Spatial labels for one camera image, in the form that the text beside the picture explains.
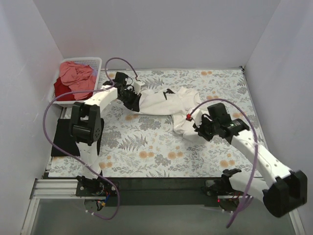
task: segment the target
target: patterned tablecloth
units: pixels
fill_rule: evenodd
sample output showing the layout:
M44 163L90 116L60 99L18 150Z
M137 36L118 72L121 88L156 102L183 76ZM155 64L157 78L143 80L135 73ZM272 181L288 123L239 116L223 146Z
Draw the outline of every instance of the patterned tablecloth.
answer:
M264 144L241 70L142 70L138 75L155 91L178 91L184 86L198 90L202 100L220 97L236 103L252 121L258 141ZM106 80L102 72L99 86ZM242 118L236 108L226 107L233 118ZM98 161L106 177L219 177L224 169L234 167L251 171L251 163L217 136L198 145L175 134L170 116L139 115L116 100L101 117L105 126ZM73 158L55 157L49 177L75 177L81 172L82 165Z

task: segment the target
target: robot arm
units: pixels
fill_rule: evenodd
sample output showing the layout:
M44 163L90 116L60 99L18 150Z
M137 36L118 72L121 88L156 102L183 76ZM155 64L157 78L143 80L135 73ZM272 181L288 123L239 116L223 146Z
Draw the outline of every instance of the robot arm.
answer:
M194 128L199 136L210 141L214 135L226 139L244 156L253 162L255 142L253 133L241 120L231 120L222 103L208 107L210 115L196 111L192 115ZM307 201L307 177L302 171L294 172L277 160L265 147L258 146L257 169L264 181L254 178L248 194L263 201L268 211L276 217L303 205ZM226 171L222 178L215 182L212 190L244 191L249 175L239 169Z
M123 101L128 109L139 111L140 92L144 83L136 81L133 86L127 85L127 78L129 77L126 74L117 72L113 88L106 90L111 86L111 82L105 82L101 88L102 92L96 93L84 102L75 102L72 107L70 135L76 141L81 159L98 174L101 172L96 161L98 158L97 141L102 133L101 112L115 99ZM97 178L86 167L84 167L83 175L88 179Z
M121 100L128 109L139 112L140 92L144 83L136 81L134 85L127 85L127 78L126 74L117 73L114 88L103 90L83 103L76 102L72 108L70 133L77 142L81 158L97 173L101 172L96 161L98 157L96 143L101 136L101 112L115 99ZM102 88L105 89L110 85L110 81L105 82ZM209 115L196 110L191 116L198 135L207 141L214 135L219 135L253 162L255 143L249 127L241 119L231 120L222 103L208 107L208 112ZM81 120L85 116L89 116L88 120ZM257 169L265 181L254 178L248 194L263 201L269 212L276 217L281 217L305 204L306 175L302 171L293 172L263 146L258 147ZM86 168L83 175L90 179L89 183L94 183L94 178L97 178ZM226 193L234 190L244 191L248 180L249 174L239 169L226 170L208 190Z

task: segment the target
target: white wall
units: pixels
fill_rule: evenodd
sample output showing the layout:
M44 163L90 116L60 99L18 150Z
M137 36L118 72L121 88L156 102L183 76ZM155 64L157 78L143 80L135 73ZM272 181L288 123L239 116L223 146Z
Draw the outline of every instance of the white wall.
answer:
M50 150L42 118L62 56L32 0L0 1L0 234L20 234ZM58 109L48 114L55 131Z
M141 69L245 65L279 1L34 0L64 57Z
M299 208L313 233L313 2L282 0L246 65L246 77L269 149L309 180Z

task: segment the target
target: wire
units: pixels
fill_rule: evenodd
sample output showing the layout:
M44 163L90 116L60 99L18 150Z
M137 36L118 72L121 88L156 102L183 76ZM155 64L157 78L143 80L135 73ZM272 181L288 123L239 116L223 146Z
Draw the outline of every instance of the wire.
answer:
M230 198L229 200L231 201L234 197L236 196L236 192L234 192L234 195L232 198Z
M110 60L112 60L112 59L115 59L115 57L109 59L109 60L106 62L105 68L106 68L108 62L109 62ZM118 209L119 209L119 206L120 206L120 195L119 195L119 191L118 191L116 185L115 185L112 181L110 181L109 179L107 179L107 178L103 177L102 175L98 174L97 172L95 172L90 166L88 166L88 165L87 165L84 161L82 161L79 157L74 156L74 155L72 155L72 154L66 152L65 150L63 150L63 149L61 149L59 146L57 146L55 143L53 143L53 141L50 139L50 137L49 137L49 135L48 135L48 133L47 133L46 126L45 126L45 121L46 121L46 116L47 116L48 110L49 110L49 108L51 107L51 105L52 105L58 98L61 98L61 97L65 96L65 95L68 95L68 94L90 93L90 92L102 92L102 91L109 90L109 89L113 88L114 85L115 85L115 83L114 83L114 81L109 77L107 71L105 71L105 72L106 72L106 75L107 75L108 79L112 82L112 85L109 86L108 88L106 88L106 89L99 89L99 90L67 92L67 93L64 93L64 94L61 94L61 95L55 97L55 98L48 104L48 106L47 106L46 109L45 109L44 117L43 117L43 129L44 129L44 134L45 134L46 139L48 140L48 142L49 142L53 147L55 147L57 150L61 151L62 153L66 154L67 156L73 157L75 160L77 160L77 161L79 161L81 164L83 164L83 165L84 165L88 170L90 170L93 174L97 175L98 177L100 177L100 178L103 179L104 181L108 182L109 184L111 184L111 185L115 188L115 190L116 190L116 195L117 195L117 206L116 206L115 212L113 213L113 215L112 215L111 217L108 217L108 218L107 218L107 217L104 217L104 216L102 216L102 215L100 215L100 214L97 214L97 213L94 213L94 212L88 210L89 213L92 213L93 215L95 215L95 216L97 216L97 217L99 217L99 218L101 218L101 219L110 220L110 219L113 219L113 218L116 216L116 214L117 214L117 212L118 212Z
M131 68L132 68L132 70L134 71L134 73L135 73L135 75L136 75L136 77L135 77L135 79L136 79L136 81L138 81L138 75L137 75L137 73L136 73L136 71L135 71L135 69L133 68L133 66L127 61L127 60L125 60L125 59L123 59L123 58L120 58L120 57L112 57L112 58L110 58L110 59L108 59L107 61L106 61L106 64L104 65L104 72L106 73L106 76L109 78L109 75L108 75L108 63L109 63L109 61L111 61L111 60L122 60L122 61L124 61L124 62L126 62Z
M104 203L108 201L109 197L110 197L110 194L107 195L106 199L104 200Z
M132 80L132 82L130 83L130 85L134 82L134 80L131 78L131 77L128 77L129 79L131 79Z
M235 218L237 217L238 213L243 211L245 208L247 208L247 203L249 203L248 199L246 199L247 193L250 189L252 180L253 180L253 176L256 170L256 165L257 165L257 161L258 161L258 150L259 150L259 146L258 146L258 138L256 135L256 131L255 128L253 127L251 121L249 120L249 118L247 117L247 115L244 113L244 111L242 111L241 108L239 108L236 104L234 104L233 102L227 100L227 99L221 99L221 98L215 98L215 99L210 99L210 100L206 100L204 102L202 102L201 104L199 104L196 108L194 108L194 110L190 113L190 115L192 115L200 106L211 102L211 101L223 101L226 103L229 103L231 105L233 105L240 113L242 113L242 115L245 117L245 119L247 120L247 122L249 123L249 125L251 126L252 132L253 132L253 138L254 138L254 142L255 142L255 151L254 151L254 159L253 159L253 164L252 164L252 170L251 170L251 174L250 174L250 178L248 180L248 183L246 185L244 194L243 194L243 198L244 200L242 202L239 203L239 206L237 207L236 211L233 213L232 217L230 218L228 224L226 225L226 228L229 228L230 225L234 222Z

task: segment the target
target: laundry basket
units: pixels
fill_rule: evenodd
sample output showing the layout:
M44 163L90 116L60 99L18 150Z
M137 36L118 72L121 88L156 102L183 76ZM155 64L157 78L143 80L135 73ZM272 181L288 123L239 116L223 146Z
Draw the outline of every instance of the laundry basket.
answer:
M101 70L101 65L102 65L102 59L98 58L98 57L77 57L77 58L68 58L65 59L63 61L61 61L61 63L66 62L66 61L73 61L77 64L83 64L83 65L89 65L90 67L92 67L94 70L97 71L97 79L96 82L94 84L94 89L96 90L98 87L98 82L99 82L99 77L100 77L100 70ZM54 91L54 83L56 82L56 80L58 79L60 74L60 71L58 69L58 71L55 73L55 77L53 79L53 83L51 86L51 89L49 90L49 94L48 94L48 99L49 102L51 102L54 98L55 98L55 91ZM76 100L71 100L71 101L55 101L54 104L58 104L62 107L71 107L73 105L73 103L75 103Z

